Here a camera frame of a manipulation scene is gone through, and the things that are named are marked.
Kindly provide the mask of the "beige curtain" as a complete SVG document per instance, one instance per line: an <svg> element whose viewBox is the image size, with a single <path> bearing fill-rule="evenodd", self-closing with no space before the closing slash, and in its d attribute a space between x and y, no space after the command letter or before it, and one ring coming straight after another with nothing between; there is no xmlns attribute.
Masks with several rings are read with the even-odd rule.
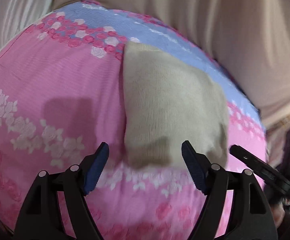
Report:
<svg viewBox="0 0 290 240"><path fill-rule="evenodd" d="M77 0L54 0L53 8ZM162 20L234 77L270 127L290 115L290 0L96 0Z"/></svg>

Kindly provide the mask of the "cream sweater with black hearts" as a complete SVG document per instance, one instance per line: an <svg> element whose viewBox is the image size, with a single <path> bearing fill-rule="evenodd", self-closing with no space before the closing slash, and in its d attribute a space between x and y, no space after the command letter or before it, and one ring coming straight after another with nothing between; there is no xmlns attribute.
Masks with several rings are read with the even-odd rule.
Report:
<svg viewBox="0 0 290 240"><path fill-rule="evenodd" d="M131 167L183 168L184 141L210 162L226 165L227 100L206 72L154 46L129 42L124 48L123 94L124 144Z"/></svg>

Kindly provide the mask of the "pink floral bed sheet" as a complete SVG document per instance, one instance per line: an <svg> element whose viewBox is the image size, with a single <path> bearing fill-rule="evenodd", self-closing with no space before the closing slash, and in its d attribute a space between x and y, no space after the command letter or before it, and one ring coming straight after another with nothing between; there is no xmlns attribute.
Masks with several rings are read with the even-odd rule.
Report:
<svg viewBox="0 0 290 240"><path fill-rule="evenodd" d="M205 200L190 176L174 168L136 172L121 162L128 41L207 72L228 100L229 144L265 159L257 110L216 62L160 20L83 0L37 20L0 52L0 220L9 228L38 172L62 172L104 141L110 158L86 198L103 237L188 237Z"/></svg>

